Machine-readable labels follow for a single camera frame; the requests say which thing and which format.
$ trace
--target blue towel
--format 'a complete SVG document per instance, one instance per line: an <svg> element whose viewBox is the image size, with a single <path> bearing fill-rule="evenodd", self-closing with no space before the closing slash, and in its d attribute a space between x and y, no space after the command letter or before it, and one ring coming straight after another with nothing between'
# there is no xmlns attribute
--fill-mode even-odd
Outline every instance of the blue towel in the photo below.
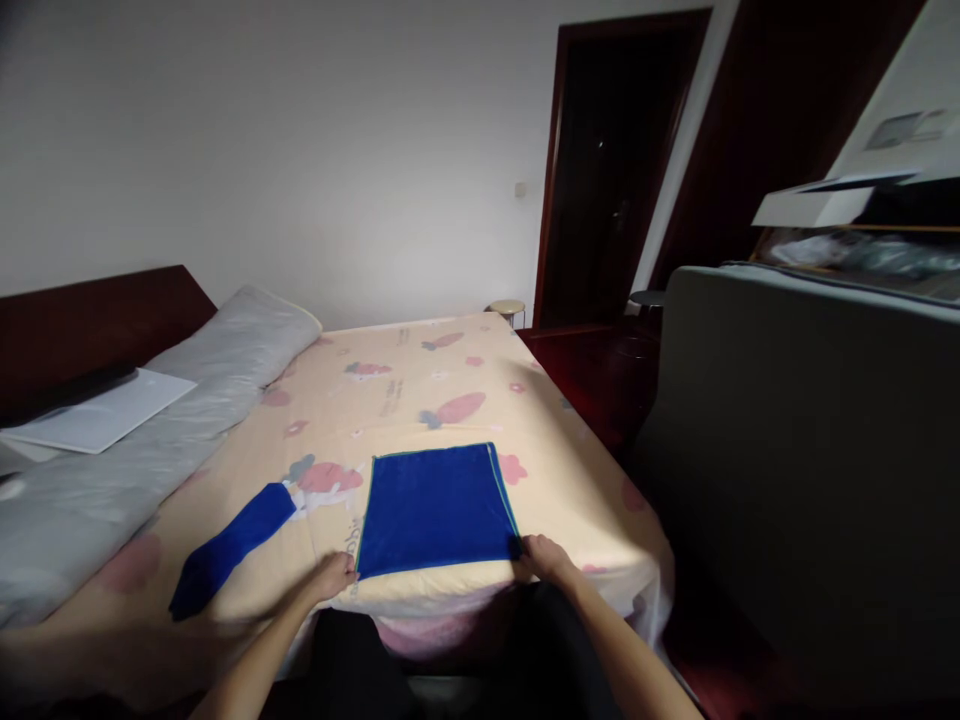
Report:
<svg viewBox="0 0 960 720"><path fill-rule="evenodd" d="M493 443L373 459L357 560L361 580L519 556Z"/></svg>
<svg viewBox="0 0 960 720"><path fill-rule="evenodd" d="M170 601L173 621L201 612L247 553L269 540L296 509L287 489L270 483L219 535L190 553Z"/></svg>

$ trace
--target gray pillow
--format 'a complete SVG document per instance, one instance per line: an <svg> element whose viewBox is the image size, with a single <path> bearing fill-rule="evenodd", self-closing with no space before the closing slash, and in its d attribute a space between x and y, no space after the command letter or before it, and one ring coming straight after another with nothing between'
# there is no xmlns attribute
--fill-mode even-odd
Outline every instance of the gray pillow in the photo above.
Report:
<svg viewBox="0 0 960 720"><path fill-rule="evenodd" d="M75 593L217 449L321 332L305 310L244 287L146 367L197 387L100 455L10 480L0 500L0 627L39 623Z"/></svg>

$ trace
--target white paper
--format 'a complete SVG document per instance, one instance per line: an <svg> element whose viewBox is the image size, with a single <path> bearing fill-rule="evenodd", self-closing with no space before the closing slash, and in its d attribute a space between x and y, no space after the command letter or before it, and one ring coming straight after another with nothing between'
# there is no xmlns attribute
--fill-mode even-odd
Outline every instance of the white paper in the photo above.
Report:
<svg viewBox="0 0 960 720"><path fill-rule="evenodd" d="M0 430L14 440L97 454L193 390L197 384L140 369L133 380L26 425Z"/></svg>

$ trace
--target hand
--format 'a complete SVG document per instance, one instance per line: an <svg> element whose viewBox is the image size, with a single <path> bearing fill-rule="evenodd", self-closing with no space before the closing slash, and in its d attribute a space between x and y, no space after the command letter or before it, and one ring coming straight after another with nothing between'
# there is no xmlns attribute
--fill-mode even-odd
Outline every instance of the hand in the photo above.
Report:
<svg viewBox="0 0 960 720"><path fill-rule="evenodd" d="M311 606L335 598L360 577L354 563L349 553L327 555L305 581L300 596Z"/></svg>
<svg viewBox="0 0 960 720"><path fill-rule="evenodd" d="M534 575L560 588L580 576L580 570L570 560L567 551L546 535L527 535L523 539L521 558Z"/></svg>

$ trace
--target black pants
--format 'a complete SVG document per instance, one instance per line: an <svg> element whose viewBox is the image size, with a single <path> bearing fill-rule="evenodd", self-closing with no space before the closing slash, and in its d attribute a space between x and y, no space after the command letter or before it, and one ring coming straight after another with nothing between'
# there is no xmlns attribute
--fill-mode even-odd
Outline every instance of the black pants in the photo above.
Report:
<svg viewBox="0 0 960 720"><path fill-rule="evenodd" d="M619 718L586 630L549 583L518 590L520 605L503 657L469 718ZM397 662L366 615L324 610L309 673L314 718L416 718Z"/></svg>

